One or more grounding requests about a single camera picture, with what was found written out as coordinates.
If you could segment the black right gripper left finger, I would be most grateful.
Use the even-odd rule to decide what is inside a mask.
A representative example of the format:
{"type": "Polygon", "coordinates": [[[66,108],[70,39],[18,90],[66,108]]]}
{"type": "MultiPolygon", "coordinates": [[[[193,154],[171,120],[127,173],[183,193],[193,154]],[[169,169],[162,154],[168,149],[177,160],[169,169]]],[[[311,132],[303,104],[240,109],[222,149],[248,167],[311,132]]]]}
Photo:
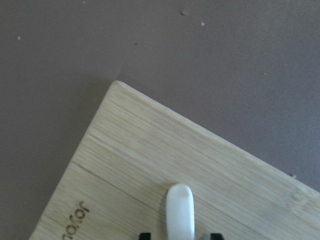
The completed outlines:
{"type": "Polygon", "coordinates": [[[151,240],[151,233],[150,232],[141,232],[139,234],[138,240],[151,240]]]}

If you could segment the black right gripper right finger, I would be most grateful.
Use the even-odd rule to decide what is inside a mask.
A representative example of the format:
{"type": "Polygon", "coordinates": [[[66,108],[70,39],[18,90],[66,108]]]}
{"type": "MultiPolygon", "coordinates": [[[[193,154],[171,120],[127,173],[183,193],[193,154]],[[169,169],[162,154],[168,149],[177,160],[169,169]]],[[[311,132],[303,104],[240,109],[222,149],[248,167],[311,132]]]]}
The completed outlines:
{"type": "Polygon", "coordinates": [[[200,240],[223,240],[223,235],[221,233],[204,233],[200,238],[200,240]]]}

